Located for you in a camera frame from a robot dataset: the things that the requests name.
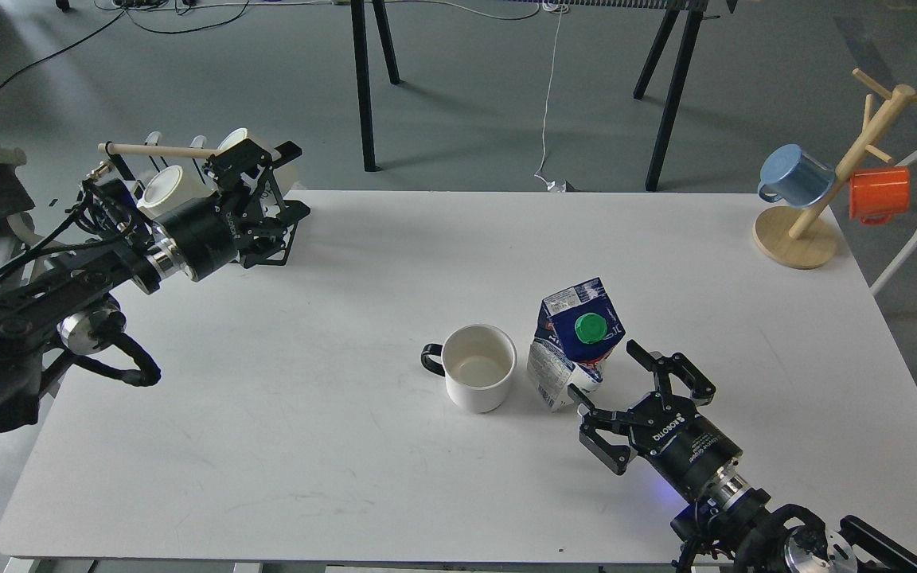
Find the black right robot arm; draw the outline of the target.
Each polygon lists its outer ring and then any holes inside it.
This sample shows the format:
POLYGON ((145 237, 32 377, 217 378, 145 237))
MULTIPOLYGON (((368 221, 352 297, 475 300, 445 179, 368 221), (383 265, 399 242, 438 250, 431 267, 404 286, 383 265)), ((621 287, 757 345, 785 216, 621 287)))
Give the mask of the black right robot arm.
POLYGON ((741 447, 699 412, 716 385, 684 354, 668 357, 628 341, 627 354, 654 388, 623 411, 596 407, 574 384, 579 440, 617 475, 646 460, 685 500, 672 521, 681 540, 673 562, 689 572, 699 555, 728 557, 735 572, 917 572, 917 555, 853 515, 830 529, 803 505, 767 510, 771 499, 736 471, 741 447))

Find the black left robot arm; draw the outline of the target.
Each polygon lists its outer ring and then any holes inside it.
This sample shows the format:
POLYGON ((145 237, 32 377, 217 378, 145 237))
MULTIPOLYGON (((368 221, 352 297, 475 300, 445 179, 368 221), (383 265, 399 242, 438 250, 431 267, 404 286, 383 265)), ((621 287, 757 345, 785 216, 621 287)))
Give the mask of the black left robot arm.
POLYGON ((152 356, 125 333, 116 287, 152 294, 178 272, 200 282, 229 263, 282 266, 310 214, 283 198, 274 177, 302 155, 294 142, 99 149, 107 160, 81 182, 60 225, 80 226, 91 242, 56 244, 50 233, 0 267, 0 433, 36 424, 41 399, 72 366, 131 387, 160 381, 152 356), (150 201, 132 191, 127 154, 201 159, 204 188, 150 201))

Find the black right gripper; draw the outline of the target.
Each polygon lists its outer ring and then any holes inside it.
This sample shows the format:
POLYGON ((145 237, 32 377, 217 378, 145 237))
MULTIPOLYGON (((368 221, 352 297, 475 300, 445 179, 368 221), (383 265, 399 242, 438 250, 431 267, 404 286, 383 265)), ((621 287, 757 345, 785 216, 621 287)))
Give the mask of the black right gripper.
POLYGON ((612 473, 621 476, 634 457, 643 457, 688 503, 707 494, 711 478, 741 457, 736 445, 697 410, 709 405, 716 385, 685 355, 654 356, 635 340, 626 351, 653 374, 653 394, 645 396, 623 414, 630 445, 607 439, 616 435, 616 412, 598 409, 578 385, 568 385, 568 395, 579 414, 579 442, 612 473), (676 376, 690 391, 690 400, 675 396, 670 377, 676 376))

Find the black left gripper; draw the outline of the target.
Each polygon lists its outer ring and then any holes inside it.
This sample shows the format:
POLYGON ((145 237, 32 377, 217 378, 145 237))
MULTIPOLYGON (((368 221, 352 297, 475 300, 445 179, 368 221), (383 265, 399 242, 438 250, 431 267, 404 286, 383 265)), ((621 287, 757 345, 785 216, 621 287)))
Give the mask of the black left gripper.
POLYGON ((205 170, 219 186, 209 186, 210 196, 158 217, 160 271, 166 276, 183 271, 200 282, 227 263, 287 265, 296 228, 310 207, 302 201, 284 206, 277 185, 259 173, 285 166, 302 153, 292 141, 273 151, 240 141, 210 156, 205 170))

